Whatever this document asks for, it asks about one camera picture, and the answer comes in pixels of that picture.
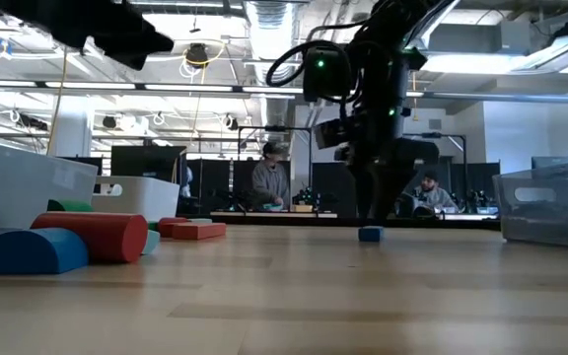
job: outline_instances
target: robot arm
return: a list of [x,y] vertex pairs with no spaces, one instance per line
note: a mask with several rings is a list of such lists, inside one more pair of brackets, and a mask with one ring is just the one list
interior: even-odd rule
[[[363,22],[312,30],[307,42],[285,53],[267,73],[268,85],[283,86],[304,71],[307,101],[339,104],[340,117],[317,126],[316,137],[320,148],[347,143],[336,158],[347,162],[355,177],[360,218],[386,219],[415,176],[415,161],[437,163],[439,150],[434,143],[402,137],[403,120],[411,114],[405,106],[408,74],[426,63],[421,53],[405,46],[452,2],[379,1]],[[354,26],[361,28],[344,47],[312,40],[316,31]],[[298,70],[273,82],[279,65],[298,52],[304,55]],[[352,105],[349,115],[348,104]]]

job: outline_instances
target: computer monitor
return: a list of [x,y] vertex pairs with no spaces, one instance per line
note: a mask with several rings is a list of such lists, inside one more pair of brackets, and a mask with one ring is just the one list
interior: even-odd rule
[[58,157],[60,159],[78,162],[83,164],[93,165],[98,167],[98,176],[103,174],[103,159],[102,158],[90,158],[90,157]]

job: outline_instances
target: red foam block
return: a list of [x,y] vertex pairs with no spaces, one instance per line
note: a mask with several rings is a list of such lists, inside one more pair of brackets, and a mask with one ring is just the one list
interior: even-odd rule
[[225,223],[181,223],[173,225],[173,238],[183,241],[198,241],[206,238],[225,236]]
[[31,228],[65,228],[76,233],[94,261],[136,261],[148,238],[144,217],[120,213],[47,212],[36,217]]
[[173,225],[177,223],[186,223],[187,218],[183,217],[167,217],[159,220],[157,224],[157,230],[162,238],[172,238],[173,237]]

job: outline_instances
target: green foam block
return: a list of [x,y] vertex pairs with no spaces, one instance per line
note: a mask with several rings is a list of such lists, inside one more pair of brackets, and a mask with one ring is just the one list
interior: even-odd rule
[[71,200],[47,201],[48,212],[94,212],[94,208],[87,202]]

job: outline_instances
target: person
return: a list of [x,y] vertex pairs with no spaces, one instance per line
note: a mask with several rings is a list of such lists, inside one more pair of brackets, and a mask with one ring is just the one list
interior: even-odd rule
[[440,187],[438,175],[434,171],[424,173],[424,178],[420,186],[416,187],[415,192],[419,196],[421,206],[439,210],[444,208],[459,210],[449,193]]
[[284,159],[285,149],[274,143],[262,147],[262,160],[253,169],[252,182],[254,205],[262,209],[265,204],[282,206],[287,210],[290,204],[290,190],[286,169],[279,164]]

